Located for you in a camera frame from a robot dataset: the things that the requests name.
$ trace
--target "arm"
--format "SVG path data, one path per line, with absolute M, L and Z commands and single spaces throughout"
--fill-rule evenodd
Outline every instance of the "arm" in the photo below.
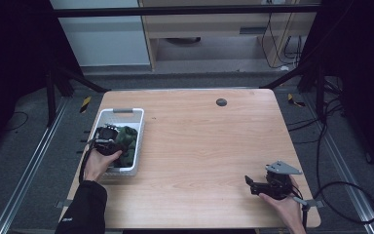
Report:
M 107 192 L 97 182 L 121 151 L 103 156 L 96 150 L 91 152 L 85 168 L 84 180 L 79 185 L 74 200 L 56 228 L 60 233 L 104 233 L 104 212 Z
M 293 177 L 291 176 L 290 178 L 293 185 L 298 187 Z M 260 193 L 259 197 L 276 210 L 291 234 L 306 234 L 302 224 L 300 204 L 294 201 L 293 197 L 288 196 L 283 200 L 276 200 L 263 193 Z

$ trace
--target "gray floor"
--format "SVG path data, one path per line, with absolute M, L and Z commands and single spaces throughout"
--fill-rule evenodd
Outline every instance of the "gray floor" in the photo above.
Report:
M 281 77 L 285 72 L 267 65 L 263 60 L 261 48 L 252 37 L 202 38 L 202 41 L 196 44 L 173 44 L 163 40 L 160 46 L 154 71 L 125 71 L 119 76 L 92 75 L 88 78 L 114 90 L 256 88 Z M 292 66 L 290 59 L 286 67 L 291 69 Z M 309 106 L 300 107 L 288 103 L 287 94 L 293 94 L 296 101 L 306 103 L 310 103 L 314 96 L 314 91 L 299 94 L 294 87 L 295 84 L 297 78 L 275 90 L 280 110 L 289 129 L 298 126 L 291 125 L 292 123 L 315 118 Z M 102 94 L 97 94 L 87 87 L 75 82 L 73 86 L 76 90 L 73 97 L 57 98 L 58 104 L 66 103 L 65 113 L 17 210 L 11 224 L 12 231 L 52 233 L 51 230 L 56 227 L 60 209 L 55 208 L 55 203 L 67 195 L 79 164 L 80 151 L 84 147 L 81 139 L 88 137 L 86 131 L 92 127 L 102 99 Z M 92 97 L 89 108 L 85 113 L 79 113 L 83 99 L 87 96 Z M 19 113 L 14 114 L 8 123 L 8 130 L 0 137 L 0 214 L 10 201 L 31 155 L 46 131 L 45 90 L 21 98 L 16 111 Z M 374 197 L 374 164 L 366 162 L 361 143 L 342 112 L 329 116 L 328 128 L 326 139 L 320 146 L 321 183 L 340 180 L 348 173 L 358 185 Z M 302 170 L 313 193 L 318 190 L 317 143 L 309 141 L 318 139 L 319 130 L 320 125 L 313 124 L 303 130 L 290 132 Z M 338 155 L 347 164 L 345 170 L 339 169 Z M 344 186 L 331 187 L 325 193 L 336 208 L 348 216 L 358 218 L 358 207 Z M 308 233 L 368 233 L 363 225 L 344 220 L 328 207 L 320 209 L 319 213 L 322 218 L 321 226 L 309 230 Z M 278 233 L 278 230 L 264 229 L 261 233 Z

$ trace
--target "wrist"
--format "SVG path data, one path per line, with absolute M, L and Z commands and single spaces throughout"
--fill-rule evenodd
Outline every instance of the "wrist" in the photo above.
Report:
M 98 182 L 99 176 L 96 176 L 96 175 L 84 175 L 84 180 Z

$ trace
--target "white cabinet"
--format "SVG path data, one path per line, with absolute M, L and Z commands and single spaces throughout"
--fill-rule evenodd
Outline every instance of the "white cabinet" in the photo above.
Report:
M 138 7 L 136 0 L 51 0 L 51 3 L 54 9 Z M 83 68 L 150 65 L 141 17 L 59 18 L 59 21 Z

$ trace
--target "white plastic tray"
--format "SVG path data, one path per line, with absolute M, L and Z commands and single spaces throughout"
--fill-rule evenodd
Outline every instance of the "white plastic tray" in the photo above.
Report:
M 115 125 L 117 127 L 128 126 L 137 130 L 136 147 L 134 161 L 129 168 L 114 168 L 110 166 L 105 176 L 135 176 L 138 170 L 139 153 L 141 149 L 142 135 L 144 131 L 144 110 L 141 108 L 126 109 L 103 109 L 96 120 L 95 129 L 105 127 L 105 125 Z

